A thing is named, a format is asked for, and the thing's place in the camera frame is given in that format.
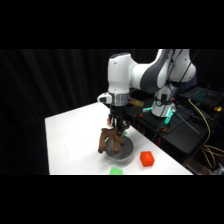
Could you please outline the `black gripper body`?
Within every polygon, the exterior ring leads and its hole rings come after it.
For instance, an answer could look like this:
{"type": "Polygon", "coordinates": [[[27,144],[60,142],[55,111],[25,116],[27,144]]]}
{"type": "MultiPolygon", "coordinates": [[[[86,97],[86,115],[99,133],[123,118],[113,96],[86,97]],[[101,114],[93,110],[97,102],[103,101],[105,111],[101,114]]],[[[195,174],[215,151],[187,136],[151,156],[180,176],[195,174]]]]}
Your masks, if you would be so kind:
{"type": "Polygon", "coordinates": [[[122,124],[123,121],[127,120],[126,117],[126,106],[115,106],[111,105],[110,106],[110,114],[109,114],[109,119],[110,121],[112,119],[117,119],[117,125],[122,124]]]}

